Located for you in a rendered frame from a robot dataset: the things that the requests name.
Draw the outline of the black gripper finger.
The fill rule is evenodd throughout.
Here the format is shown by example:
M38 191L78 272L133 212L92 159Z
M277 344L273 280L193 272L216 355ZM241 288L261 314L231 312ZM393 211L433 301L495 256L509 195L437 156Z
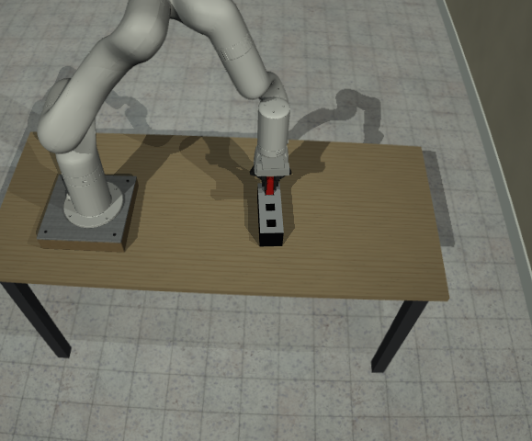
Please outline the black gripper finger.
M291 169L289 169L289 174L291 175ZM283 176L274 176L274 190L277 189L278 187L278 182L280 181L281 178L285 177L284 175Z
M262 187L266 190L266 176L257 176L255 175L254 167L250 170L250 175L256 176L257 178L261 179L262 181Z

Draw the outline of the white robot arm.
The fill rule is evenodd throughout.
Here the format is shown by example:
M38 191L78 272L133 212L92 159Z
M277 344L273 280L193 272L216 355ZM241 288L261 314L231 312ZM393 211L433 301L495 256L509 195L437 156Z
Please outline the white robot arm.
M40 144L58 153L69 192L64 214L78 227L102 226L121 211L122 193L106 180L97 151L95 117L120 79L159 51L169 19L210 39L241 96L254 100L268 89L259 98L257 149L262 163L256 164L256 172L289 175L289 163L283 160L289 144L288 97L278 76L266 72L233 0L129 0L117 28L93 47L72 78L53 85L37 127Z

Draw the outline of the red and grey pin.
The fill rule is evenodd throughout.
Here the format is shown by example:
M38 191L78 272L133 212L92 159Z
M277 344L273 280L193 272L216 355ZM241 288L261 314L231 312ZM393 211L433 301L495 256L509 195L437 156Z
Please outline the red and grey pin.
M274 177L267 176L266 177L266 196L273 196L273 195L274 195Z

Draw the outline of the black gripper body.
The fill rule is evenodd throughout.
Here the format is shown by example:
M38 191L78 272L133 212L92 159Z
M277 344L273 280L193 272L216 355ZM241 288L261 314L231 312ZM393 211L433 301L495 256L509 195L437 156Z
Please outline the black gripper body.
M289 162L289 159L287 157L287 152L288 151L288 146L286 148L286 151L285 153L283 154L283 160L284 160L284 163L288 163ZM258 151L257 149L257 145L256 145L256 148L255 148L255 157L254 157L254 171L255 171L255 175L257 175L257 172L256 172L256 164L261 164L262 163L262 154Z

